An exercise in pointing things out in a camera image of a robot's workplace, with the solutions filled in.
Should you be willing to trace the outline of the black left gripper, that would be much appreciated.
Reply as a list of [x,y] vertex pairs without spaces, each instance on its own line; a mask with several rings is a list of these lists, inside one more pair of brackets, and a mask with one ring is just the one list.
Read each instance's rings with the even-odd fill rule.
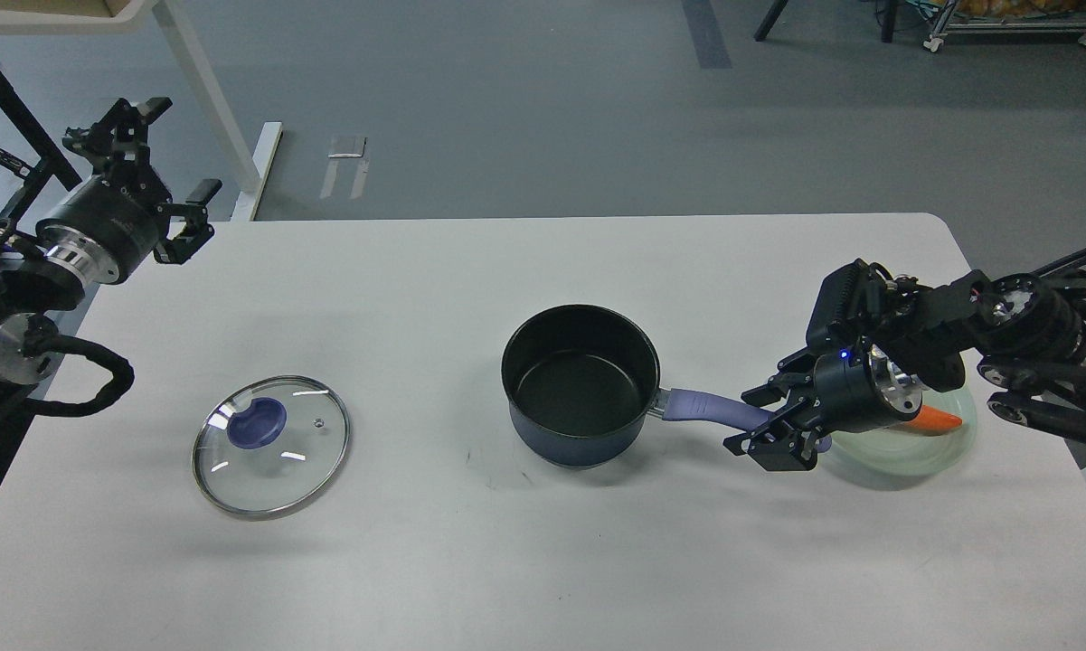
[[[209,242],[215,234],[209,202],[223,183],[204,178],[182,203],[171,203],[151,165],[149,127],[171,107],[171,98],[140,103],[119,98],[91,127],[64,132],[63,147],[89,162],[97,176],[80,183],[35,225],[46,262],[83,285],[119,285],[151,252],[157,264],[184,265]],[[174,218],[184,226],[171,236]]]

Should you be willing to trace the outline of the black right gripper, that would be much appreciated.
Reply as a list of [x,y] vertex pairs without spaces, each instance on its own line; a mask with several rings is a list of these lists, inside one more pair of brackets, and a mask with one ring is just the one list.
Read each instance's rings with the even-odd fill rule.
[[820,424],[828,431],[874,431],[914,420],[921,411],[921,383],[877,349],[841,350],[819,356],[797,351],[779,360],[760,386],[741,393],[740,434],[722,445],[733,455],[749,455],[767,471],[815,470],[824,452],[820,426],[804,426],[800,412],[815,401],[800,397],[776,411],[763,408],[815,387]]

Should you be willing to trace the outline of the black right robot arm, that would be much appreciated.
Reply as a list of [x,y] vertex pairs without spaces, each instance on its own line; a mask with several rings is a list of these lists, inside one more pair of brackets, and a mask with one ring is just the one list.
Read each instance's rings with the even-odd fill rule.
[[723,445],[763,470],[815,470],[829,434],[907,423],[924,389],[963,387],[968,350],[995,387],[994,415],[1086,445],[1086,248],[1034,272],[973,270],[935,288],[853,260],[821,283],[806,345],[742,393],[770,415]]

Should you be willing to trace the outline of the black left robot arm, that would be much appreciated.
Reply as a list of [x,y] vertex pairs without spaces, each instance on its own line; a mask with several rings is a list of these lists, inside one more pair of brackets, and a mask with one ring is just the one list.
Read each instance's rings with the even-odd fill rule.
[[[222,181],[206,178],[178,203],[151,165],[148,132],[171,107],[169,98],[118,99],[92,127],[68,128],[64,148],[88,161],[92,175],[31,234],[18,231],[18,217],[62,159],[48,154],[29,166],[0,148],[0,165],[24,178],[0,214],[0,429],[17,411],[79,418],[116,403],[132,387],[130,363],[103,345],[64,335],[53,315],[83,304],[92,286],[125,283],[146,256],[180,265],[212,238],[209,202]],[[109,380],[85,402],[35,399],[34,389],[66,355],[104,368]]]

